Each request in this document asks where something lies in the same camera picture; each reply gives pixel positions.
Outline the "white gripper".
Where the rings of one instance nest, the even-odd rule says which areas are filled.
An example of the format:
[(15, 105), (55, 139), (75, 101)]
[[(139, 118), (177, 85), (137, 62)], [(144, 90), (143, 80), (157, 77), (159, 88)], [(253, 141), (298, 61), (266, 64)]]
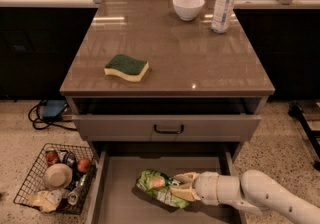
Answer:
[(170, 185), (171, 193), (189, 202), (200, 201), (205, 205), (217, 206), (217, 184), (219, 174), (216, 172), (203, 172), (199, 175), (196, 172), (177, 174), (174, 179), (183, 183), (179, 186)]

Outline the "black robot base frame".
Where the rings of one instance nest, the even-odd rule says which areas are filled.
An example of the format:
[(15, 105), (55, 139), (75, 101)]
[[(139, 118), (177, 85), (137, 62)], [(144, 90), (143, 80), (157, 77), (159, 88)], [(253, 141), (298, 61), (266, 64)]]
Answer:
[(288, 114), (298, 120), (317, 158), (313, 167), (320, 171), (320, 129), (319, 107), (315, 101), (293, 101), (289, 103)]

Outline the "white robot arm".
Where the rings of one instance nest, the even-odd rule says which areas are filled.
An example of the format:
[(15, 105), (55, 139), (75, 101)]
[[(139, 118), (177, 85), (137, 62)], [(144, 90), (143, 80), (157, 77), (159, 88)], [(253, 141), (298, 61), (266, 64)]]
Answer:
[(294, 224), (320, 224), (319, 207), (292, 194), (258, 170), (248, 170), (241, 177), (210, 171), (179, 174), (174, 177), (170, 192), (189, 202), (229, 205), (258, 216), (273, 210)]

